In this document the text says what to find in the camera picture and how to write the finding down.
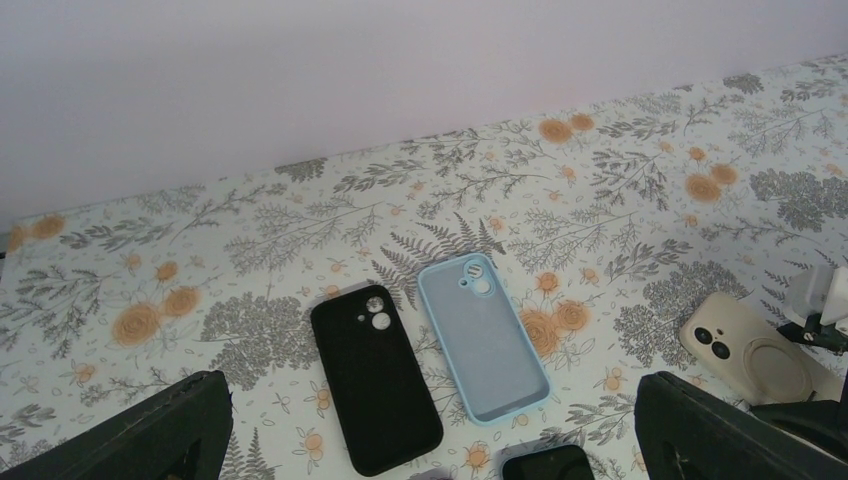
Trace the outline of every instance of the table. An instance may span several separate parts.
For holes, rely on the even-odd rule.
[[[222,478],[355,477],[308,311],[378,282],[445,426],[383,478],[491,479],[563,442],[599,479],[645,478],[642,375],[741,404],[676,340],[698,303],[721,290],[781,323],[790,276],[848,262],[846,117],[842,55],[23,219],[0,283],[0,468],[221,369]],[[487,428],[415,286],[470,251],[496,262],[555,387]]]

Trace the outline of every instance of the black phone case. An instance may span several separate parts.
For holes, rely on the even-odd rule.
[[[374,296],[391,318],[385,330],[365,306]],[[442,422],[388,290],[372,285],[327,300],[311,317],[353,468],[371,477],[436,448]]]

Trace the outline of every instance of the white phone mount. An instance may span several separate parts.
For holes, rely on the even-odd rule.
[[[820,265],[792,277],[783,313],[793,323],[777,330],[787,339],[848,351],[848,267]]]

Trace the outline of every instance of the magnetic ring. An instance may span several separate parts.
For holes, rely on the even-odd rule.
[[[813,392],[810,372],[791,346],[758,338],[745,347],[743,363],[754,386],[777,402],[803,402]]]

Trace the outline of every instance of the camera cutout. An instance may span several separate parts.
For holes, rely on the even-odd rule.
[[[377,313],[383,310],[383,299],[380,297],[371,297],[365,302],[365,308],[371,313]]]
[[[377,330],[385,330],[392,323],[391,317],[386,312],[380,312],[371,319],[371,325]]]
[[[730,358],[730,349],[727,347],[727,345],[721,342],[715,342],[710,348],[712,349],[716,357],[722,360],[727,360],[728,358]]]
[[[474,282],[474,291],[479,293],[480,295],[486,295],[487,293],[492,291],[492,284],[489,283],[488,280],[477,280]]]
[[[477,280],[478,278],[483,278],[483,266],[479,263],[472,263],[465,270],[465,273],[472,279]]]
[[[698,340],[704,345],[709,345],[713,343],[713,334],[706,328],[698,327],[695,329],[695,340]]]

